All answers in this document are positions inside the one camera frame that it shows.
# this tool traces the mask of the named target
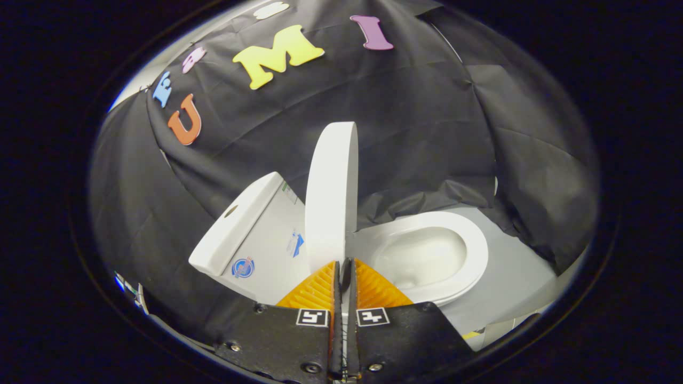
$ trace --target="black fabric backdrop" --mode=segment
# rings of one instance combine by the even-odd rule
[[[153,312],[191,337],[219,337],[245,298],[187,258],[264,174],[278,171],[305,201],[318,135],[335,121],[359,127],[360,228],[464,202],[558,273],[578,257],[598,215],[598,164],[578,111],[539,64],[437,3],[288,3],[265,20],[238,16],[181,54],[167,69],[166,108],[152,98],[155,82],[102,125],[89,182],[96,239],[112,271],[143,284]],[[354,14],[377,16],[395,48],[363,48]],[[324,56],[250,90],[232,57],[270,47],[277,31],[295,24]],[[183,75],[196,46],[206,56]],[[202,130],[183,146],[167,121],[189,93]]]

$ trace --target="white floor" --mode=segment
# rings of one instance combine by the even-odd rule
[[[446,211],[477,224],[488,243],[488,265],[482,278],[466,294],[441,308],[461,335],[499,321],[557,279],[547,261],[516,237],[503,233],[479,209],[455,206]]]

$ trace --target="white toilet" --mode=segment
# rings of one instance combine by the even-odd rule
[[[225,209],[189,262],[271,305],[322,266],[347,257],[371,266],[414,303],[449,303],[484,273],[486,239],[468,219],[427,212],[356,231],[357,205],[356,124],[332,123],[313,153],[305,206],[277,172],[265,175]]]
[[[472,289],[484,274],[488,246],[470,220],[426,212],[356,231],[358,136],[354,122],[329,124],[311,162],[305,208],[311,269],[358,258],[413,303],[442,306]]]

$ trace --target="sticker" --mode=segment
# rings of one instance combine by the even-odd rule
[[[293,25],[275,34],[272,49],[248,46],[235,55],[232,62],[242,63],[251,78],[249,87],[257,90],[273,79],[273,74],[265,72],[261,66],[275,72],[285,72],[287,54],[290,56],[290,65],[299,66],[323,56],[325,51],[306,39],[300,25]]]
[[[301,233],[298,233],[296,229],[293,229],[292,235],[290,236],[290,242],[287,244],[287,252],[295,258],[299,254],[301,245],[303,245],[303,236],[301,236]]]
[[[326,310],[304,310],[299,309],[296,317],[296,325],[307,325],[309,327],[327,327]]]
[[[239,259],[232,265],[232,275],[238,279],[247,278],[254,272],[254,260],[251,258]]]
[[[356,310],[359,327],[371,327],[373,325],[389,324],[389,317],[384,308],[369,308]]]
[[[201,131],[201,116],[197,111],[195,103],[192,101],[192,97],[192,94],[187,95],[180,104],[180,108],[184,109],[187,115],[190,116],[192,128],[189,131],[185,129],[185,126],[180,121],[180,111],[173,112],[168,122],[169,128],[176,134],[176,138],[184,146],[192,144]]]
[[[161,107],[166,107],[166,102],[169,100],[169,96],[171,95],[171,80],[168,78],[170,72],[166,72],[162,77],[161,80],[159,81],[159,84],[156,85],[156,89],[154,90],[154,93],[152,94],[152,97],[159,100],[161,102]]]
[[[283,4],[282,1],[276,1],[254,12],[254,16],[256,16],[256,20],[263,20],[265,18],[271,17],[274,14],[282,12],[289,7],[289,4]]]
[[[199,61],[202,57],[206,55],[206,50],[202,47],[199,47],[192,51],[188,57],[185,58],[182,62],[182,72],[183,73],[188,73],[190,72],[190,69],[192,69],[193,66],[195,66],[195,63]]]
[[[365,44],[363,46],[366,49],[373,51],[393,49],[392,43],[388,42],[382,33],[380,19],[375,16],[351,16],[350,18],[358,23],[361,31],[363,31],[363,35],[365,35]]]
[[[294,250],[294,256],[298,255],[298,250],[301,248],[301,245],[303,245],[303,237],[301,237],[301,234],[298,235],[298,239],[296,240],[296,249]]]

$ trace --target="pink letter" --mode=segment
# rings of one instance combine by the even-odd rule
[[[363,44],[365,48],[373,51],[386,51],[393,48],[380,29],[380,19],[375,16],[351,16],[351,20],[361,27],[365,35],[365,44]]]

